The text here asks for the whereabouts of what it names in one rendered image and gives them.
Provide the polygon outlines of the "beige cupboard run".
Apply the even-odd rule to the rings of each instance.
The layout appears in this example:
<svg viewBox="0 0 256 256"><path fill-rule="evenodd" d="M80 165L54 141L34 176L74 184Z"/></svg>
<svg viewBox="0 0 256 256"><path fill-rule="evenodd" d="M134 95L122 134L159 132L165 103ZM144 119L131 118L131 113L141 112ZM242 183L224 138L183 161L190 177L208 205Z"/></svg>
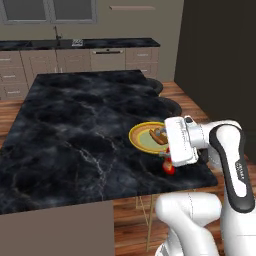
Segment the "beige cupboard run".
<svg viewBox="0 0 256 256"><path fill-rule="evenodd" d="M125 69L139 69L155 78L158 47L121 48L125 50ZM44 73L93 71L91 49L0 50L0 100L24 99L35 77Z"/></svg>

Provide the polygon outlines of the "grey framed window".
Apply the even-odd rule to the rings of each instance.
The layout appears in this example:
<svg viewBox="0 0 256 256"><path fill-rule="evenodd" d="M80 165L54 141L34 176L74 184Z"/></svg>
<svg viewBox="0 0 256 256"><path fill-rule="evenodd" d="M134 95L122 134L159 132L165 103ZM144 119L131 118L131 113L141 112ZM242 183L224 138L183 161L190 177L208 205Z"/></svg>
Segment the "grey framed window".
<svg viewBox="0 0 256 256"><path fill-rule="evenodd" d="M95 23L96 0L0 0L5 24Z"/></svg>

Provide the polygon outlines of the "thin gold metal legs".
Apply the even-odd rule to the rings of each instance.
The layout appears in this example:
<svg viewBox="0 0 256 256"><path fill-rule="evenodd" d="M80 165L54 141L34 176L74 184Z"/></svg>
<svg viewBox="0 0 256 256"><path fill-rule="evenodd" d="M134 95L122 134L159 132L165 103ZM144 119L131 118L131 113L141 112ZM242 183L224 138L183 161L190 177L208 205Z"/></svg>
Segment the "thin gold metal legs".
<svg viewBox="0 0 256 256"><path fill-rule="evenodd" d="M150 196L150 205L149 205L149 214L146 214L145 205L143 203L141 196L135 197L135 209L141 209L148 227L147 239L146 239L146 251L150 249L150 240L151 240L151 231L152 231L152 222L153 222L153 211L154 211L154 196Z"/></svg>

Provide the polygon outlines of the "dark tall fridge housing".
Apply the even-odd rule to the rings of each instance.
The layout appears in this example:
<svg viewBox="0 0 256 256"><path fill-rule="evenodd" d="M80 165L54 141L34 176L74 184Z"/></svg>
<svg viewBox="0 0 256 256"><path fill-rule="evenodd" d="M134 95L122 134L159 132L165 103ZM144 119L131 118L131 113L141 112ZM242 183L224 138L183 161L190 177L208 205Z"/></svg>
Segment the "dark tall fridge housing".
<svg viewBox="0 0 256 256"><path fill-rule="evenodd" d="M184 0L175 82L210 120L240 123L256 164L256 0Z"/></svg>

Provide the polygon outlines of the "black round stool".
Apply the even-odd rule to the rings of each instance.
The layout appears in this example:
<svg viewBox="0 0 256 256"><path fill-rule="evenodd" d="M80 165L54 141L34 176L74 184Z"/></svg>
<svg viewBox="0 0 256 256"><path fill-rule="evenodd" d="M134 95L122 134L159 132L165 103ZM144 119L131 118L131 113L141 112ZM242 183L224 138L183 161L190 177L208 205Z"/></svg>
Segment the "black round stool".
<svg viewBox="0 0 256 256"><path fill-rule="evenodd" d="M182 114L182 108L176 101L165 97L160 97L159 100L167 107L172 117L180 116Z"/></svg>
<svg viewBox="0 0 256 256"><path fill-rule="evenodd" d="M160 81L153 79L153 78L148 78L147 83L149 86L151 86L154 89L154 91L158 95L160 95L161 92L163 91L163 84Z"/></svg>

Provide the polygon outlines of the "dark sink basin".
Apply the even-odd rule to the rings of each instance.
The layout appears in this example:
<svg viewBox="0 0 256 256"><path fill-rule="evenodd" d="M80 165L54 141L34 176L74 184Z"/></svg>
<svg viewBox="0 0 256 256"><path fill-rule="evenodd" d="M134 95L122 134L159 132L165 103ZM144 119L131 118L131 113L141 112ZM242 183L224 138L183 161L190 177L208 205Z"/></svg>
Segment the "dark sink basin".
<svg viewBox="0 0 256 256"><path fill-rule="evenodd" d="M33 48L56 48L56 47L71 47L72 40L31 40L26 47L33 47Z"/></svg>

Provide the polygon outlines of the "grey-brown island counter base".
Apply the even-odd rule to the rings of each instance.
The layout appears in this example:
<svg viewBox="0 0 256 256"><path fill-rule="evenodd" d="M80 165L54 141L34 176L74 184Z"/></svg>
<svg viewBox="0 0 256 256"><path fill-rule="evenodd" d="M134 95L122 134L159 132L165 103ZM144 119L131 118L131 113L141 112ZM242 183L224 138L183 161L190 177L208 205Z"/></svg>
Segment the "grey-brown island counter base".
<svg viewBox="0 0 256 256"><path fill-rule="evenodd" d="M112 202L2 215L0 256L115 256Z"/></svg>

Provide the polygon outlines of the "dark tap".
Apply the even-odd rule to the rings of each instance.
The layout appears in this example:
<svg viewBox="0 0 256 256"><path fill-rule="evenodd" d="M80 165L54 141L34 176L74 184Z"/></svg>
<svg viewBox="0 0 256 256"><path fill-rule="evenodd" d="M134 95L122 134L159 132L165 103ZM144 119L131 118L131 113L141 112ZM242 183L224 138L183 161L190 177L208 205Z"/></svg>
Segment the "dark tap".
<svg viewBox="0 0 256 256"><path fill-rule="evenodd" d="M56 44L58 47L60 47L62 36L58 34L57 26L53 26L53 30L55 32Z"/></svg>

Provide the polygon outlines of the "beige dishwasher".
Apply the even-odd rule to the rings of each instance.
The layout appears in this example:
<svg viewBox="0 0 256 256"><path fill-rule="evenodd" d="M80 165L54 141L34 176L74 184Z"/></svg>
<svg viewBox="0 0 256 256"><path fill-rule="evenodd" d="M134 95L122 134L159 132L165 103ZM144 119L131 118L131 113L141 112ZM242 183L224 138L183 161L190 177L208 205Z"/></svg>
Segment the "beige dishwasher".
<svg viewBox="0 0 256 256"><path fill-rule="evenodd" d="M91 49L93 71L116 71L125 69L125 50L121 48Z"/></svg>

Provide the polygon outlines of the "beige wall shelf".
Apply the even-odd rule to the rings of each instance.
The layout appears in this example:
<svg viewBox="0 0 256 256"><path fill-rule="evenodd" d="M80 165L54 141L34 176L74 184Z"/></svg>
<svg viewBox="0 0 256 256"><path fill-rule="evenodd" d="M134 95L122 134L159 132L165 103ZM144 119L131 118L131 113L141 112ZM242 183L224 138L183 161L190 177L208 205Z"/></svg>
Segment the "beige wall shelf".
<svg viewBox="0 0 256 256"><path fill-rule="evenodd" d="M153 6L109 6L113 11L154 11L156 10Z"/></svg>

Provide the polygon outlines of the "hot dog bun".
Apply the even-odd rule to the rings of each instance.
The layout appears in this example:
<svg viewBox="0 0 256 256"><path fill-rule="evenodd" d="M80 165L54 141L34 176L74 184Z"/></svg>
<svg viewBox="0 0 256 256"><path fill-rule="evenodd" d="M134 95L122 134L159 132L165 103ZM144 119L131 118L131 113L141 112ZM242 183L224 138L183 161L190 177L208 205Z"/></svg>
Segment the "hot dog bun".
<svg viewBox="0 0 256 256"><path fill-rule="evenodd" d="M152 139L159 145L165 145L168 143L167 137L160 132L159 128L150 129L149 134Z"/></svg>

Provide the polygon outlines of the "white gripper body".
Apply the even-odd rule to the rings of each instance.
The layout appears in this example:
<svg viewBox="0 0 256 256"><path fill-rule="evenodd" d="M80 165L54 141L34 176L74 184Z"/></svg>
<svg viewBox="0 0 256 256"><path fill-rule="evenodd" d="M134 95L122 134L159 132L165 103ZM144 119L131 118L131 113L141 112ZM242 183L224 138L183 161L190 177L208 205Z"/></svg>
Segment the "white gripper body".
<svg viewBox="0 0 256 256"><path fill-rule="evenodd" d="M198 161L197 150L191 146L189 133L183 117L171 117L165 121L169 152L175 167Z"/></svg>

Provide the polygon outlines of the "yellow plate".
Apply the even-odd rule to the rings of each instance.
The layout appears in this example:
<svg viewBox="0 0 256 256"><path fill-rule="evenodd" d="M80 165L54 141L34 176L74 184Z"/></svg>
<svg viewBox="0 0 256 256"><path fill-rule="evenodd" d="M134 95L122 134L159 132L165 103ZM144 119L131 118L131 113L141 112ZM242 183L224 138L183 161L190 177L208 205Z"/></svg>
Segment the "yellow plate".
<svg viewBox="0 0 256 256"><path fill-rule="evenodd" d="M151 130L163 127L164 124L161 122L143 122L137 124L129 131L129 140L134 147L145 153L159 154L160 152L165 152L168 145L158 144L150 135Z"/></svg>

